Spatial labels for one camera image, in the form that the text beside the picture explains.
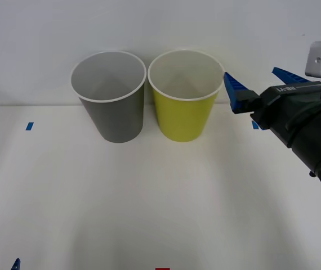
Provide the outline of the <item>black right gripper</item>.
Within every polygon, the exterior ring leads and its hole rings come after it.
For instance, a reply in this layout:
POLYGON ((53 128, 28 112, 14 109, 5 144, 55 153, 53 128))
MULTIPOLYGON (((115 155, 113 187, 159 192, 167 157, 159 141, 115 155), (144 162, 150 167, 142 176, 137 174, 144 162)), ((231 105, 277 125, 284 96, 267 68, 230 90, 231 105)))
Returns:
POLYGON ((224 74, 224 84, 233 113, 253 112, 251 118, 261 129, 271 130, 282 143, 290 146, 296 132, 287 130, 286 124, 303 107, 319 100, 321 82, 311 82, 278 67, 274 67, 272 73, 286 85, 269 87, 260 96, 229 73, 224 74))

